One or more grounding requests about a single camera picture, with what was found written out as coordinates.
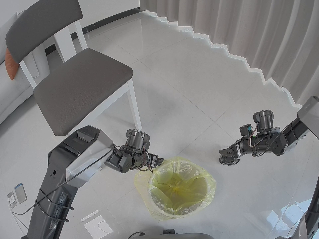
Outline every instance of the yellow plastic bag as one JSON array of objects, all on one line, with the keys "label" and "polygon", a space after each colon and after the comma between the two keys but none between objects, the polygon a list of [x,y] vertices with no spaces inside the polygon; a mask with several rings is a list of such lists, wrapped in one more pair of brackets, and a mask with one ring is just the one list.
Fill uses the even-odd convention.
[{"label": "yellow plastic bag", "polygon": [[153,173],[138,172],[136,189],[151,216],[158,220],[182,218],[204,209],[214,198],[216,181],[202,167],[174,157]]}]

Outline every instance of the gray chair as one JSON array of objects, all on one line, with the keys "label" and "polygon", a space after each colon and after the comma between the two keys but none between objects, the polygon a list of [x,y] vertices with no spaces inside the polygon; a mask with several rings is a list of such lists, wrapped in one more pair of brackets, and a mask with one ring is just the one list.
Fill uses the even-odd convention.
[{"label": "gray chair", "polygon": [[[78,0],[40,0],[17,19],[6,35],[7,47],[34,88],[33,94],[43,116],[54,135],[67,135],[88,125],[127,93],[136,129],[141,130],[132,82],[133,70],[87,48],[78,21],[81,18],[83,15]],[[73,22],[82,51],[37,85],[23,59]]]}]

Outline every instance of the orange pillow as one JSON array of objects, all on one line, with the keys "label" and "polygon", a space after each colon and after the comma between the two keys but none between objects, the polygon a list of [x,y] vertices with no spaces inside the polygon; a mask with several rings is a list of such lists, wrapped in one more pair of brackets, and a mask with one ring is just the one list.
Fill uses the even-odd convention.
[{"label": "orange pillow", "polygon": [[4,64],[5,64],[5,67],[7,69],[7,72],[8,72],[10,79],[13,80],[17,74],[19,64],[13,60],[8,48],[5,51]]}]

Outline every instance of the floor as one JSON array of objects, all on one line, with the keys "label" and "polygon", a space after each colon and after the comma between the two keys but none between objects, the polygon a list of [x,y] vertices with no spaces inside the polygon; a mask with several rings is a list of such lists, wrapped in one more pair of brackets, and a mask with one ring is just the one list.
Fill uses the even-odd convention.
[{"label": "floor", "polygon": [[[150,152],[168,159],[186,157],[205,168],[217,181],[215,198],[199,213],[183,219],[151,218],[135,189],[134,172],[102,169],[79,189],[61,239],[92,238],[84,225],[101,215],[113,233],[200,232],[221,238],[287,236],[306,211],[318,176],[319,141],[312,133],[280,157],[246,155],[233,167],[218,162],[219,149],[239,139],[239,127],[252,123],[257,111],[271,109],[274,126],[285,127],[296,117],[287,95],[271,83],[262,84],[241,60],[205,39],[147,11],[112,22],[86,34],[88,46],[133,68],[133,82],[143,131],[151,137]],[[80,50],[78,40],[74,41]],[[61,60],[48,55],[50,70]],[[92,125],[117,145],[134,128],[127,96],[122,96]],[[6,195],[20,182],[27,201],[34,203],[47,169],[47,153],[64,137],[54,136],[35,100],[30,97],[0,125],[0,230],[3,238],[20,238]],[[85,221],[84,217],[98,210]],[[29,225],[31,212],[20,216]]]}]

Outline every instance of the curtain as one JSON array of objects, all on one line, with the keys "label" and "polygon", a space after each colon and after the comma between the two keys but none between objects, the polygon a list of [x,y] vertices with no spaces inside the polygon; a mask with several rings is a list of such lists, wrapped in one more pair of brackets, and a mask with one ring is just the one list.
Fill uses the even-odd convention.
[{"label": "curtain", "polygon": [[319,0],[140,0],[247,59],[304,104],[319,96]]}]

